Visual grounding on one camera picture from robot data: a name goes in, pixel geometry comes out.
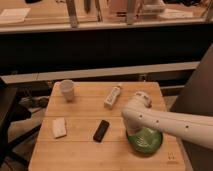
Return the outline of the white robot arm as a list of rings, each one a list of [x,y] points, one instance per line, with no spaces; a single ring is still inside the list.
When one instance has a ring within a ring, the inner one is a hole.
[[[130,98],[122,109],[127,131],[148,127],[213,149],[213,117],[154,110],[151,104],[151,97],[143,91]]]

